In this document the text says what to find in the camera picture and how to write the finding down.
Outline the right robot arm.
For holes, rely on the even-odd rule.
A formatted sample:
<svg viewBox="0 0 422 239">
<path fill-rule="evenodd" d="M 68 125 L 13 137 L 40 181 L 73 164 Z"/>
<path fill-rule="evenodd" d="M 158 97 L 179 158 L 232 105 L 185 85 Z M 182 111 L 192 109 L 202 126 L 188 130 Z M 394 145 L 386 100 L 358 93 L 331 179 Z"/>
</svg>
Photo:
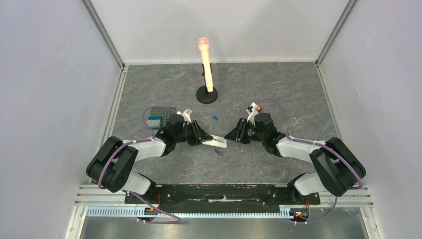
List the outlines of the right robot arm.
<svg viewBox="0 0 422 239">
<path fill-rule="evenodd" d="M 323 191 L 341 197 L 348 190 L 361 188 L 366 176 L 364 166 L 340 138 L 310 141 L 286 135 L 277 130 L 268 113 L 258 113 L 254 122 L 240 118 L 224 138 L 242 144 L 260 142 L 269 154 L 312 163 L 315 172 L 296 177 L 287 190 L 293 203 Z"/>
</svg>

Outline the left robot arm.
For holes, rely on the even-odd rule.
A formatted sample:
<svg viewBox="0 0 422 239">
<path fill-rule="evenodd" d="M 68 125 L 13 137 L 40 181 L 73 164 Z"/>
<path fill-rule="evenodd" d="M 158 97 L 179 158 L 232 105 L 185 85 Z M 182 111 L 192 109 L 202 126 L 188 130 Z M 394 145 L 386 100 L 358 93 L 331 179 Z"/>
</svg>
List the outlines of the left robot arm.
<svg viewBox="0 0 422 239">
<path fill-rule="evenodd" d="M 137 193 L 142 202 L 151 203 L 156 198 L 154 182 L 133 171 L 135 162 L 166 156 L 178 143 L 197 146 L 212 139 L 195 120 L 187 121 L 182 115 L 174 114 L 150 138 L 121 140 L 109 137 L 88 164 L 86 175 L 97 181 L 101 189 L 112 193 L 120 190 Z"/>
</svg>

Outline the white remote control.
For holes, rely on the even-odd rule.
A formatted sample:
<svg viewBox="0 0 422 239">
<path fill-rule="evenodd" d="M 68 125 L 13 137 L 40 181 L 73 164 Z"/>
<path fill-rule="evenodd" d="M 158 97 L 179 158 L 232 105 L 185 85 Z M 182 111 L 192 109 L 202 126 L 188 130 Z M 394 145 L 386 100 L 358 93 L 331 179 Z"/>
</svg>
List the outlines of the white remote control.
<svg viewBox="0 0 422 239">
<path fill-rule="evenodd" d="M 212 140 L 203 141 L 203 145 L 208 145 L 217 148 L 227 148 L 227 140 L 223 137 L 211 135 Z"/>
</svg>

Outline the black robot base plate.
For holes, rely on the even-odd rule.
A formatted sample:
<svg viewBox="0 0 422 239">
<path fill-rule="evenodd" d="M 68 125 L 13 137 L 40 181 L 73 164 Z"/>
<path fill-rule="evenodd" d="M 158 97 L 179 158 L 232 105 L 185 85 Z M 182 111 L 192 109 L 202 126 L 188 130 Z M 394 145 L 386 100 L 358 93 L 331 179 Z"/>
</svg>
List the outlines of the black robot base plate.
<svg viewBox="0 0 422 239">
<path fill-rule="evenodd" d="M 276 213 L 280 205 L 320 204 L 318 193 L 275 184 L 162 184 L 142 197 L 168 213 Z"/>
</svg>

